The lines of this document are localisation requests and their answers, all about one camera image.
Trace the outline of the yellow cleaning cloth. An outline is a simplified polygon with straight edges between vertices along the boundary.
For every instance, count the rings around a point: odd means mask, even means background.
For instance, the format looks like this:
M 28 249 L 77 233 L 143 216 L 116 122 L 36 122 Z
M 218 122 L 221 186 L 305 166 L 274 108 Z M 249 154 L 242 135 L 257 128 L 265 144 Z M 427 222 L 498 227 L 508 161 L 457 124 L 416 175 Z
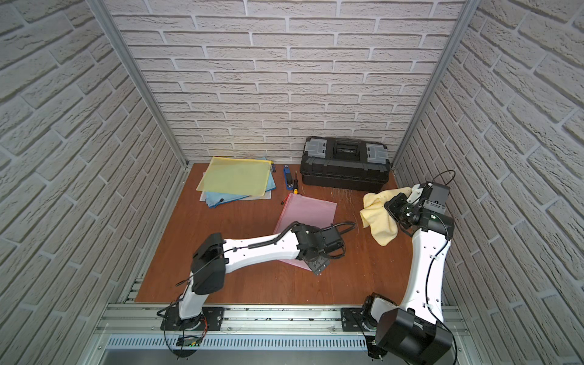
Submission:
M 381 193 L 367 193 L 363 197 L 363 209 L 360 211 L 363 227 L 370 228 L 374 240 L 380 246 L 386 246 L 398 235 L 397 224 L 384 205 L 399 193 L 404 193 L 406 197 L 409 197 L 412 194 L 412 188 L 404 187 L 385 190 Z

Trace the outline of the pink document bag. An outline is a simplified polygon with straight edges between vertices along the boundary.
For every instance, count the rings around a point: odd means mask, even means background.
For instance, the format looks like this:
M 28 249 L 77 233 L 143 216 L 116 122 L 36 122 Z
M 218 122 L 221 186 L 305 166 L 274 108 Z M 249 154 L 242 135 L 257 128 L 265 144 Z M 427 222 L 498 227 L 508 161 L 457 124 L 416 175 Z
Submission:
M 301 224 L 301 254 L 281 259 L 281 262 L 310 271 L 305 263 L 307 254 L 327 254 L 331 261 L 345 254 L 345 244 L 333 224 L 337 205 L 333 202 L 290 194 L 276 224 L 275 233 L 297 221 Z

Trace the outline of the clear mesh document bag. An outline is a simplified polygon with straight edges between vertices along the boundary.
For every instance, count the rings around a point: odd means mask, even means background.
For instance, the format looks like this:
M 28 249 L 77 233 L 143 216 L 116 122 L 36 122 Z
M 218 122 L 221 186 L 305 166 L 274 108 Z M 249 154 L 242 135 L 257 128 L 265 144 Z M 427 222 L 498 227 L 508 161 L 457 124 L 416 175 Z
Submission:
M 248 196 L 248 197 L 244 197 L 243 200 L 244 201 L 252 201 L 252 200 L 266 200 L 266 199 L 271 199 L 272 198 L 272 192 L 266 192 L 263 196 Z M 199 198 L 200 202 L 204 202 L 206 200 L 206 192 L 202 192 L 201 196 Z

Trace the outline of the yellow document bag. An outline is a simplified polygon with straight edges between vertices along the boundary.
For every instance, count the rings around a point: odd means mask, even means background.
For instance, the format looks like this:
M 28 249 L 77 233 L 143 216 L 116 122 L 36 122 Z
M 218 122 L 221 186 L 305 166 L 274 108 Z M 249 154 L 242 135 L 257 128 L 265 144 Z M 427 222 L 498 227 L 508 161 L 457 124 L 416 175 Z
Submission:
M 267 160 L 211 158 L 197 190 L 240 196 L 263 196 L 272 171 Z

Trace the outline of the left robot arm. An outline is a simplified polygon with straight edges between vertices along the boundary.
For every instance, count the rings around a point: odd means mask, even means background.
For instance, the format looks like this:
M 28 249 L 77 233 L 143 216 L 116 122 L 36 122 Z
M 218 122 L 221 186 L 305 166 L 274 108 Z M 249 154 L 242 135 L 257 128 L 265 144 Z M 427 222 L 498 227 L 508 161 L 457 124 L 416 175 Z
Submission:
M 327 228 L 289 224 L 279 234 L 244 240 L 210 235 L 194 253 L 189 277 L 181 281 L 186 289 L 175 302 L 157 312 L 161 330 L 179 331 L 199 327 L 205 316 L 202 308 L 208 296 L 224 287 L 226 275 L 247 266 L 271 261 L 300 261 L 315 275 L 321 275 L 331 261 L 346 254 L 343 234 L 356 227 L 354 222 L 332 224 Z

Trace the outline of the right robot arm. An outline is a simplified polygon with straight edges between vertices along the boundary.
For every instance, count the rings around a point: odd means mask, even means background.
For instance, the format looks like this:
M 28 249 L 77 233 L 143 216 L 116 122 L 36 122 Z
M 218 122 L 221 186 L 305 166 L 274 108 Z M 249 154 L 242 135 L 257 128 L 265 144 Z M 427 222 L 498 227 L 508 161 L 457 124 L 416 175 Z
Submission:
M 412 264 L 400 304 L 378 295 L 367 297 L 363 324 L 376 332 L 374 348 L 380 356 L 394 354 L 409 364 L 457 360 L 454 334 L 442 315 L 443 271 L 454 220 L 446 214 L 447 183 L 435 179 L 399 193 L 384 208 L 412 239 Z

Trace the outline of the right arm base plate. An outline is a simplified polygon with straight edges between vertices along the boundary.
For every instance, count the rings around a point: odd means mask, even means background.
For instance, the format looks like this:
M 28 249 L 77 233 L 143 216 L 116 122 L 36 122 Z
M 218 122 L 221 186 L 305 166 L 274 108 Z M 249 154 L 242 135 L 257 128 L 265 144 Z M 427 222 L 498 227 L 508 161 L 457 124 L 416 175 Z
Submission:
M 377 321 L 365 307 L 341 308 L 342 331 L 344 332 L 375 332 Z

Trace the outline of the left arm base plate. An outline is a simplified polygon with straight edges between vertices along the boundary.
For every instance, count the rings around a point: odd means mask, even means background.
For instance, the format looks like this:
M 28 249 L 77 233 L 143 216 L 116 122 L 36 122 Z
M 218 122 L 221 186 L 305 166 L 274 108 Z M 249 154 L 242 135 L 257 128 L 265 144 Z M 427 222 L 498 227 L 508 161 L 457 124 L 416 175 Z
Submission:
M 168 306 L 157 312 L 161 317 L 162 331 L 219 331 L 223 322 L 223 307 L 203 307 L 202 313 L 191 319 L 179 317 L 178 305 Z

